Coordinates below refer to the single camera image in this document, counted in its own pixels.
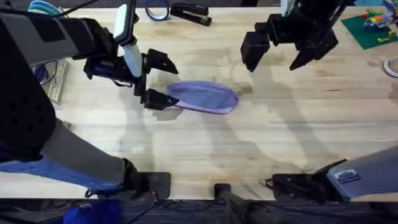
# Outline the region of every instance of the black stapler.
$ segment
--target black stapler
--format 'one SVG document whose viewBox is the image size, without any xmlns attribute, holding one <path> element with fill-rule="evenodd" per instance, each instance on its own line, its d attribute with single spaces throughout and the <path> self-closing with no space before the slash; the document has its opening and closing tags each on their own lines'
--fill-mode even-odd
<svg viewBox="0 0 398 224">
<path fill-rule="evenodd" d="M 186 19 L 197 24 L 209 26 L 211 17 L 209 15 L 209 7 L 201 6 L 193 3 L 176 2 L 170 10 L 171 15 Z"/>
</svg>

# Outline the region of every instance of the tape roll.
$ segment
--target tape roll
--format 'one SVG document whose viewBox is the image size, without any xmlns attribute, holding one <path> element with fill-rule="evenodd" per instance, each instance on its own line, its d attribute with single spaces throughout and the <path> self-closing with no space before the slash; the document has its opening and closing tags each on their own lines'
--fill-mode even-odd
<svg viewBox="0 0 398 224">
<path fill-rule="evenodd" d="M 386 69 L 386 71 L 388 72 L 388 74 L 392 75 L 393 77 L 398 78 L 398 72 L 397 72 L 394 68 L 391 67 L 391 63 L 392 63 L 394 60 L 398 60 L 398 58 L 392 57 L 392 58 L 387 59 L 387 60 L 384 62 L 384 69 Z"/>
<path fill-rule="evenodd" d="M 148 7 L 149 3 L 151 2 L 161 2 L 165 6 L 166 12 L 164 14 L 158 15 L 154 14 Z M 169 19 L 170 16 L 170 4 L 168 0 L 145 0 L 145 12 L 147 16 L 152 19 L 153 21 L 166 21 Z"/>
</svg>

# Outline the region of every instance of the wooden table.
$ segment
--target wooden table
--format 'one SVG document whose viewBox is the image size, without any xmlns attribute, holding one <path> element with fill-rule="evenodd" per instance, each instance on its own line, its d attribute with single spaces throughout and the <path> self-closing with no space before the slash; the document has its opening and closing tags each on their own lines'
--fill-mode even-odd
<svg viewBox="0 0 398 224">
<path fill-rule="evenodd" d="M 152 22 L 138 9 L 139 48 L 166 52 L 178 76 L 153 70 L 149 85 L 164 90 L 180 80 L 207 80 L 236 90 L 239 106 L 227 115 L 171 108 L 143 109 L 131 88 L 88 80 L 84 60 L 72 61 L 57 116 L 72 131 L 140 171 L 172 174 L 171 198 L 212 198 L 213 184 L 228 182 L 244 198 L 273 199 L 259 179 L 275 173 L 314 172 L 397 144 L 398 80 L 382 68 L 398 44 L 362 50 L 341 22 L 340 41 L 324 59 L 289 71 L 293 45 L 272 47 L 257 70 L 241 62 L 240 46 L 255 22 L 278 8 L 211 8 L 204 27 L 173 17 Z M 115 9 L 80 9 L 113 30 Z M 349 8 L 343 18 L 365 13 Z M 83 197 L 85 188 L 25 174 L 0 175 L 0 197 Z M 360 200 L 397 200 L 398 196 Z"/>
</svg>

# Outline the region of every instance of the blue cloth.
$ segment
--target blue cloth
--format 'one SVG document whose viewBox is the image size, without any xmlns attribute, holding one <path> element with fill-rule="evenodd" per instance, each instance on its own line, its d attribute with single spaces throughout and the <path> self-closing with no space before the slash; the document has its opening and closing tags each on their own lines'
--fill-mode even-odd
<svg viewBox="0 0 398 224">
<path fill-rule="evenodd" d="M 71 208 L 63 218 L 63 224 L 120 224 L 121 209 L 117 200 L 97 200 Z"/>
</svg>

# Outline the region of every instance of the purple pouch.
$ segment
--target purple pouch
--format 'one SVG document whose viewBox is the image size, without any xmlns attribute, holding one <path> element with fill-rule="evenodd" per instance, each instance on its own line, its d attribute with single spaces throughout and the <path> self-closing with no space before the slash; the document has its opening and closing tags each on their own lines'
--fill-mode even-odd
<svg viewBox="0 0 398 224">
<path fill-rule="evenodd" d="M 175 106 L 209 113 L 228 114 L 238 104 L 231 88 L 212 82 L 174 83 L 167 87 L 167 94 L 180 100 Z"/>
</svg>

